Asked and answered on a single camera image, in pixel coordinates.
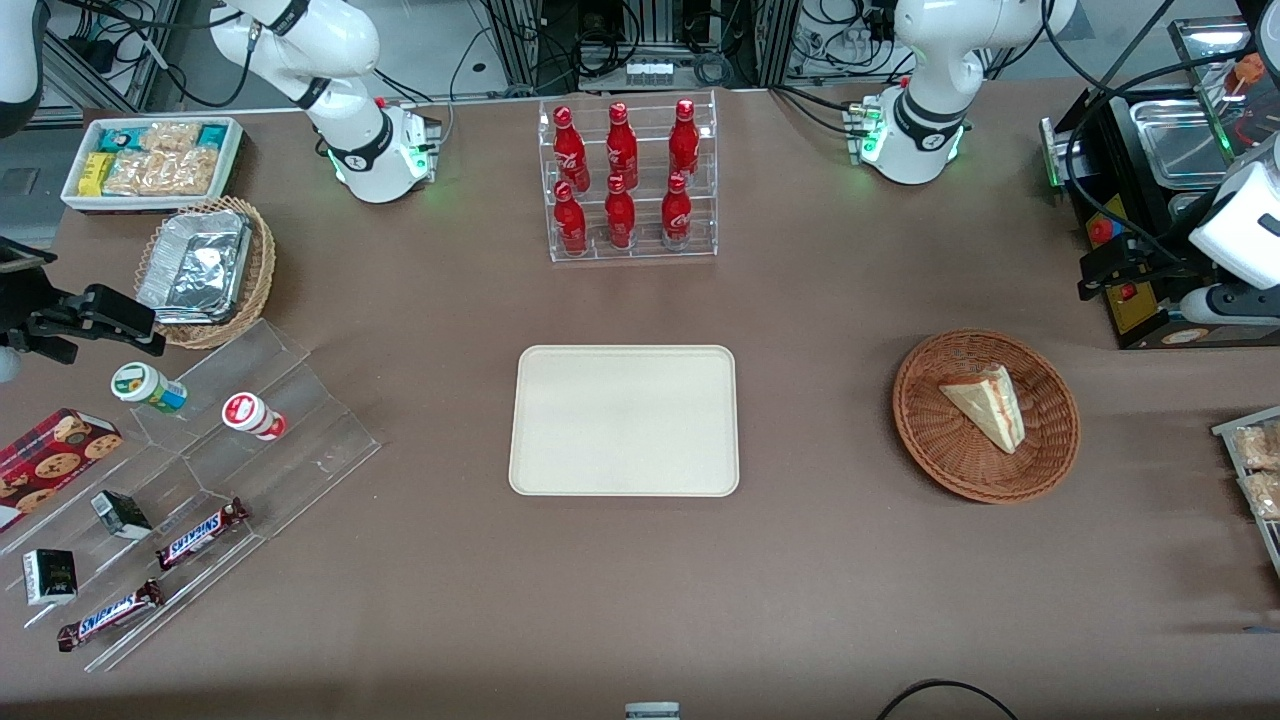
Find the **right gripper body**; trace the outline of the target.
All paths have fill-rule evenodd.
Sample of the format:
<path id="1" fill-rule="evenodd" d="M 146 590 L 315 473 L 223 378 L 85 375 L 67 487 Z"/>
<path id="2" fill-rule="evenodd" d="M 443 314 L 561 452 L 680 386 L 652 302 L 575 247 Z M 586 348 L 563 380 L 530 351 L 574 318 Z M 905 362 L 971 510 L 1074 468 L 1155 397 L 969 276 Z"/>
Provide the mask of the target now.
<path id="1" fill-rule="evenodd" d="M 9 332 L 56 301 L 58 292 L 44 268 L 58 255 L 1 237 L 1 345 L 9 346 Z"/>

